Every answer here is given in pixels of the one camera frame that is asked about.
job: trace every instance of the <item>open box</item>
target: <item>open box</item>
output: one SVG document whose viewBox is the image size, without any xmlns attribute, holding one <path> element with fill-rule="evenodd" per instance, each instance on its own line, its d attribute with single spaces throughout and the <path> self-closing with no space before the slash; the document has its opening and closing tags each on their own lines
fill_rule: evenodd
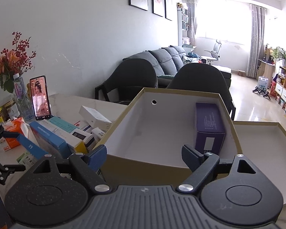
<svg viewBox="0 0 286 229">
<path fill-rule="evenodd" d="M 280 190 L 286 204 L 286 131 L 278 122 L 233 122 L 243 154 Z"/>
<path fill-rule="evenodd" d="M 233 159 L 241 154 L 219 94 L 144 88 L 98 143 L 108 151 L 101 168 L 105 180 L 113 186 L 176 186 L 185 180 L 191 171 L 182 160 L 181 149 L 184 144 L 194 146 L 196 102 L 218 105 L 226 130 L 220 157 Z"/>
</svg>

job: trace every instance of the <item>wooden stool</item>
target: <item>wooden stool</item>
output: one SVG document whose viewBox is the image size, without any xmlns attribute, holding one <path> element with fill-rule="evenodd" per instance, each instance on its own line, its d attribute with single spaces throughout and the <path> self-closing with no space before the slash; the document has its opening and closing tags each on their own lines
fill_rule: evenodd
<svg viewBox="0 0 286 229">
<path fill-rule="evenodd" d="M 246 76 L 246 72 L 245 71 L 243 71 L 243 70 L 239 70 L 239 72 L 238 72 L 238 75 L 239 76 L 244 76 L 244 74 L 245 74 L 245 76 Z"/>
</svg>

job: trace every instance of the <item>phone screen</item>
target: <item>phone screen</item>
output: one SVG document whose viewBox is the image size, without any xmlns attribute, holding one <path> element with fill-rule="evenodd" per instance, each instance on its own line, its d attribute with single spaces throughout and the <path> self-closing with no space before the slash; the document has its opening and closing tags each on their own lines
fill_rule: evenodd
<svg viewBox="0 0 286 229">
<path fill-rule="evenodd" d="M 49 116 L 45 77 L 32 78 L 30 83 L 35 117 Z"/>
</svg>

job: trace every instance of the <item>smartphone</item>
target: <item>smartphone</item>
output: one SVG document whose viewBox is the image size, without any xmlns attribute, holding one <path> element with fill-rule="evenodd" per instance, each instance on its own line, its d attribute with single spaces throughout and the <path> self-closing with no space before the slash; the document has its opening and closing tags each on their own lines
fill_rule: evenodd
<svg viewBox="0 0 286 229">
<path fill-rule="evenodd" d="M 47 82 L 45 76 L 30 79 L 33 109 L 37 121 L 52 117 L 47 94 Z"/>
</svg>

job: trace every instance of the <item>tile floor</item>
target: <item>tile floor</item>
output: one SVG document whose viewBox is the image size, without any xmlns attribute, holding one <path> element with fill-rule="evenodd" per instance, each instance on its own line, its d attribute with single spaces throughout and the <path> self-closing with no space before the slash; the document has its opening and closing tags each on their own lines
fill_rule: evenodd
<svg viewBox="0 0 286 229">
<path fill-rule="evenodd" d="M 257 80 L 232 74 L 230 93 L 236 107 L 236 121 L 274 121 L 286 130 L 286 114 L 274 97 L 271 100 L 252 92 Z M 286 206 L 284 206 L 277 225 L 286 229 Z"/>
</svg>

